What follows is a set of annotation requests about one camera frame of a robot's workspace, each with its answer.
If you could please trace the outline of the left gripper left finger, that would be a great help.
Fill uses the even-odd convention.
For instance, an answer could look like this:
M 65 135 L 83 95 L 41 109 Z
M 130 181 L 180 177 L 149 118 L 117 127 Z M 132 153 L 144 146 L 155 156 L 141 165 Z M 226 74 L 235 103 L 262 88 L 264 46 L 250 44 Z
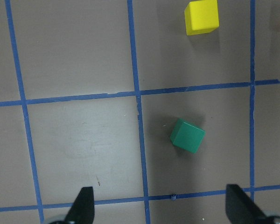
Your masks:
M 63 220 L 64 224 L 92 224 L 95 217 L 93 187 L 81 188 Z

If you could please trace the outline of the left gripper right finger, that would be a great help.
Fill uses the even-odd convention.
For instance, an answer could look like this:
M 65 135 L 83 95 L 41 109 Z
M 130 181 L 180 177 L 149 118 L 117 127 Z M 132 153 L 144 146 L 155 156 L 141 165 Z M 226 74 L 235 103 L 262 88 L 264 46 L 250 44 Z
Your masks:
M 271 221 L 237 184 L 226 185 L 225 213 L 231 224 L 268 224 Z

